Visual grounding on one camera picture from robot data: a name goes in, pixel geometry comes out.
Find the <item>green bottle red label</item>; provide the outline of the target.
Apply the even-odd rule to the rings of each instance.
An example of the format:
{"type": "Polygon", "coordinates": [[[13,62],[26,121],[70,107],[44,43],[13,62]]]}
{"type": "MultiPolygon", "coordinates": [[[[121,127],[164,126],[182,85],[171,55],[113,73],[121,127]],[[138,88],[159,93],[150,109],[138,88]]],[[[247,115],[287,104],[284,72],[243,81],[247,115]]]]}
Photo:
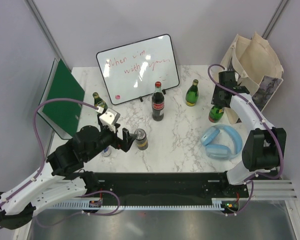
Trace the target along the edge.
{"type": "Polygon", "coordinates": [[[214,105],[209,111],[208,119],[212,123],[217,123],[223,117],[224,112],[225,112],[225,108],[223,106],[214,105]]]}

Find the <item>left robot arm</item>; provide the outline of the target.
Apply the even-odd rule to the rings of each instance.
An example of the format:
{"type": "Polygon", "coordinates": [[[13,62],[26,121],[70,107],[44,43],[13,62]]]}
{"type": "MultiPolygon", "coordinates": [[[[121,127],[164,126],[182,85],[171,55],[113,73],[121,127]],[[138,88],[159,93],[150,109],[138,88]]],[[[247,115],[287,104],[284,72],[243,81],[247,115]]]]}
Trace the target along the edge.
{"type": "Polygon", "coordinates": [[[98,130],[88,125],[75,133],[73,138],[44,157],[41,166],[22,183],[7,192],[0,192],[0,230],[18,229],[43,210],[64,200],[96,196],[100,183],[92,171],[83,172],[54,189],[50,186],[82,169],[109,146],[128,152],[136,135],[123,128],[122,136],[119,138],[117,132],[107,126],[98,130]]]}

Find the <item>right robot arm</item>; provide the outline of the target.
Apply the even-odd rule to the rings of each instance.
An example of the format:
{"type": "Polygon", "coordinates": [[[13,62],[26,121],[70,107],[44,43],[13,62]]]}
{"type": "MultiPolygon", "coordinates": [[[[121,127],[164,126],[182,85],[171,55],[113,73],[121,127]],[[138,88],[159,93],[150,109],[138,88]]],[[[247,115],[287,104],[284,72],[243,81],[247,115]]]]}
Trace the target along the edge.
{"type": "Polygon", "coordinates": [[[270,171],[283,167],[287,133],[262,115],[248,89],[238,85],[234,71],[218,73],[211,103],[232,109],[248,132],[241,161],[226,172],[227,179],[219,184],[220,193],[230,197],[237,191],[237,185],[256,176],[279,178],[281,169],[277,175],[270,175],[270,171]]]}

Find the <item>green bottle yellow label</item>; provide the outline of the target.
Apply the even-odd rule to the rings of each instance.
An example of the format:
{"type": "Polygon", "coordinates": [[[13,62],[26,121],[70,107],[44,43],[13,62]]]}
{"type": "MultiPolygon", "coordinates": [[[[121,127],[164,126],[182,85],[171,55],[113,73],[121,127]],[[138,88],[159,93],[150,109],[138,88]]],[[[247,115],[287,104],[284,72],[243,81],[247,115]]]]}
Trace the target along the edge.
{"type": "Polygon", "coordinates": [[[199,98],[198,83],[199,81],[197,79],[194,79],[192,81],[191,87],[186,92],[185,102],[190,107],[193,107],[198,101],[199,98]]]}

